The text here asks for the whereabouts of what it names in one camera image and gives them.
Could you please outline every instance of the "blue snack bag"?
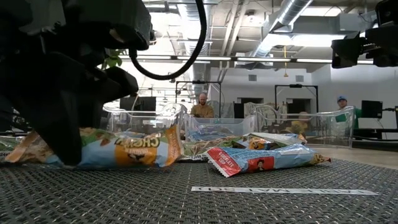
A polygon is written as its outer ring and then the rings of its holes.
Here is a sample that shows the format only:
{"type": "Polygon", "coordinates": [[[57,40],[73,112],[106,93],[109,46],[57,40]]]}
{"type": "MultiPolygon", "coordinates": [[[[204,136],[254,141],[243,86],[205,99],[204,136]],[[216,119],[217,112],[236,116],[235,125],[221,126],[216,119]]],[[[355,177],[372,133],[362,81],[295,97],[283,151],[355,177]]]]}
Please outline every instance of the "blue snack bag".
{"type": "Polygon", "coordinates": [[[263,170],[293,168],[315,165],[329,161],[313,149],[294,144],[275,150],[244,150],[214,147],[205,155],[225,177],[238,173],[257,172],[263,170]]]}
{"type": "MultiPolygon", "coordinates": [[[[164,167],[174,163],[183,154],[178,125],[144,138],[130,138],[125,134],[116,136],[95,128],[81,128],[80,136],[81,162],[77,167],[164,167]]],[[[35,131],[29,133],[5,160],[63,166],[62,161],[35,131]]]]}

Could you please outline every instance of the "floor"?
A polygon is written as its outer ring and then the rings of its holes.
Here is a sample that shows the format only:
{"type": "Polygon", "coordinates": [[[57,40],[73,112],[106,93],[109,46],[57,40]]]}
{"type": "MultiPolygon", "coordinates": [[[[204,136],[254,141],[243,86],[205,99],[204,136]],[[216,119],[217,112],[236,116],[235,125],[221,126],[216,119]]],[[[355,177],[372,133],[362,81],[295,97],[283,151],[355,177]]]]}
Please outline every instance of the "floor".
{"type": "Polygon", "coordinates": [[[398,152],[369,149],[315,148],[323,156],[398,170],[398,152]]]}

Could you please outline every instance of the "computer screen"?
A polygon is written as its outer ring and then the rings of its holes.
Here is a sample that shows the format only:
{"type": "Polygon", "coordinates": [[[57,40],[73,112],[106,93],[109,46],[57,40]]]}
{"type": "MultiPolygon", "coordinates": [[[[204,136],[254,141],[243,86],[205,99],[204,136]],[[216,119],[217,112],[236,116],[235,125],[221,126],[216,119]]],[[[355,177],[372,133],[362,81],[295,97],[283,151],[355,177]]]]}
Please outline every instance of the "computer screen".
{"type": "Polygon", "coordinates": [[[382,118],[383,102],[382,101],[362,101],[362,118],[382,118]]]}

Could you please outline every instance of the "ceiling light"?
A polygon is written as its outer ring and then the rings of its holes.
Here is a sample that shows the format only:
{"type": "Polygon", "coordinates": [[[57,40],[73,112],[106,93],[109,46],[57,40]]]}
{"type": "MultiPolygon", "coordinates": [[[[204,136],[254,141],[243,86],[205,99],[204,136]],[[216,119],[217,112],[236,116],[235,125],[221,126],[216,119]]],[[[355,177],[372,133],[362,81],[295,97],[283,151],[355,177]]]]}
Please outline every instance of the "ceiling light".
{"type": "MultiPolygon", "coordinates": [[[[178,40],[178,43],[197,43],[198,40],[178,40]]],[[[212,44],[213,41],[206,40],[205,44],[212,44]]]]}
{"type": "Polygon", "coordinates": [[[358,60],[358,65],[373,65],[372,60],[358,60]]]}
{"type": "Polygon", "coordinates": [[[301,63],[331,63],[330,59],[297,59],[301,63]]]}
{"type": "Polygon", "coordinates": [[[138,55],[138,60],[170,60],[171,56],[161,56],[161,55],[138,55]]]}
{"type": "MultiPolygon", "coordinates": [[[[178,60],[188,60],[190,56],[177,56],[178,60]]],[[[231,57],[207,57],[207,56],[198,56],[197,60],[204,60],[204,61],[230,61],[231,57]]]]}
{"type": "Polygon", "coordinates": [[[240,62],[290,62],[289,58],[251,58],[239,57],[236,59],[240,62]]]}

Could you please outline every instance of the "black equipment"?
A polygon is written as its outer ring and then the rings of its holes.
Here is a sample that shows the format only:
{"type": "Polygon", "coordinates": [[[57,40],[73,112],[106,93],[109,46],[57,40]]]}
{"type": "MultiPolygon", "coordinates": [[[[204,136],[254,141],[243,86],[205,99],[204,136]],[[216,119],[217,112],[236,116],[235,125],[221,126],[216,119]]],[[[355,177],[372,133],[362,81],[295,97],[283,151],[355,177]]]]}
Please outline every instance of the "black equipment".
{"type": "Polygon", "coordinates": [[[205,9],[202,0],[196,3],[201,22],[197,47],[177,73],[157,76],[136,60],[137,50],[147,50],[155,40],[142,1],[1,1],[0,95],[66,165],[76,165],[81,160],[79,127],[99,127],[104,103],[137,95],[137,81],[128,72],[97,68],[109,57],[107,49],[129,49],[133,64],[150,78],[177,78],[205,41],[205,9]]]}
{"type": "Polygon", "coordinates": [[[333,68],[357,65],[358,57],[366,54],[378,67],[398,66],[398,1],[383,0],[376,5],[377,28],[365,31],[365,37],[357,33],[354,37],[333,40],[333,68]]]}
{"type": "Polygon", "coordinates": [[[156,97],[126,97],[120,99],[120,109],[126,111],[156,111],[156,97]]]}
{"type": "Polygon", "coordinates": [[[318,86],[317,85],[301,85],[301,84],[290,84],[290,85],[275,85],[274,86],[274,93],[275,93],[275,110],[278,110],[278,87],[289,87],[289,88],[314,88],[315,89],[315,103],[317,105],[317,112],[319,112],[319,101],[318,101],[318,86]]]}
{"type": "Polygon", "coordinates": [[[383,102],[363,100],[361,105],[362,118],[377,118],[383,116],[383,102]]]}

